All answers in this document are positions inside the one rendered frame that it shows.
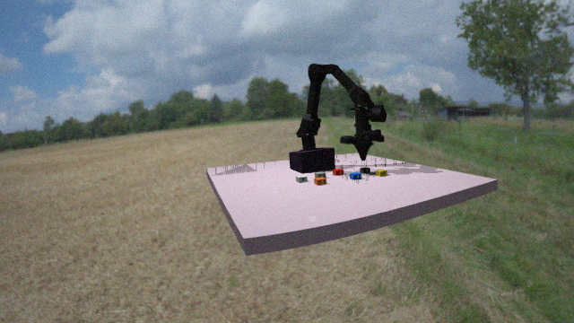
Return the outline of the orange digit block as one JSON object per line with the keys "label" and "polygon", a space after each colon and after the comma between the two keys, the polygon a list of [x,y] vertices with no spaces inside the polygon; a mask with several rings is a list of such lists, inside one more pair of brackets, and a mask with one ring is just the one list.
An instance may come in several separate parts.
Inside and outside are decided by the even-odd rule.
{"label": "orange digit block", "polygon": [[315,180],[315,184],[318,186],[326,185],[326,179],[324,179],[324,178],[316,178],[314,180]]}

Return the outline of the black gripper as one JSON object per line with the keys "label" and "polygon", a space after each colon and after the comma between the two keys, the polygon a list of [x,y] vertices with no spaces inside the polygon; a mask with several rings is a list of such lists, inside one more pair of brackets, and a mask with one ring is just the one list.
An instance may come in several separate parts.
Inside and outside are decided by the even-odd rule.
{"label": "black gripper", "polygon": [[[371,127],[371,125],[369,125],[369,122],[363,122],[363,121],[355,121],[354,126],[356,127],[356,134],[354,134],[354,136],[351,135],[345,135],[345,136],[341,136],[341,144],[352,144],[355,146],[356,150],[358,151],[361,160],[365,161],[367,154],[368,154],[368,150],[369,148],[373,145],[373,143],[371,141],[368,141],[366,138],[360,138],[360,131],[362,129],[362,127],[365,127],[365,129],[369,129],[369,127]],[[385,138],[383,135],[381,135],[381,138],[378,138],[378,142],[384,143],[385,142]]]}

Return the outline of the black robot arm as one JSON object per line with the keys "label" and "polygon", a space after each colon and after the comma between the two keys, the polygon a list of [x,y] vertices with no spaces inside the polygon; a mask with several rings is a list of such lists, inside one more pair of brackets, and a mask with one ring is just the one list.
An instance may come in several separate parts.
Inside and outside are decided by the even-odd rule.
{"label": "black robot arm", "polygon": [[[300,128],[297,131],[297,137],[301,137],[303,150],[309,151],[316,150],[315,135],[318,134],[320,128],[321,118],[317,116],[317,109],[320,99],[321,84],[325,80],[327,74],[331,74],[337,81],[349,92],[349,96],[354,102],[350,110],[355,110],[355,121],[363,122],[386,122],[387,113],[384,105],[375,105],[370,100],[370,95],[362,88],[357,86],[351,79],[348,78],[338,65],[317,65],[311,64],[308,67],[310,88],[307,103],[307,113],[303,117]],[[361,105],[358,107],[357,105]],[[368,107],[365,109],[364,107]],[[307,135],[308,134],[308,135]],[[366,138],[368,141],[378,141],[381,138],[381,131],[378,129],[371,130],[362,127],[360,131],[360,138]]]}

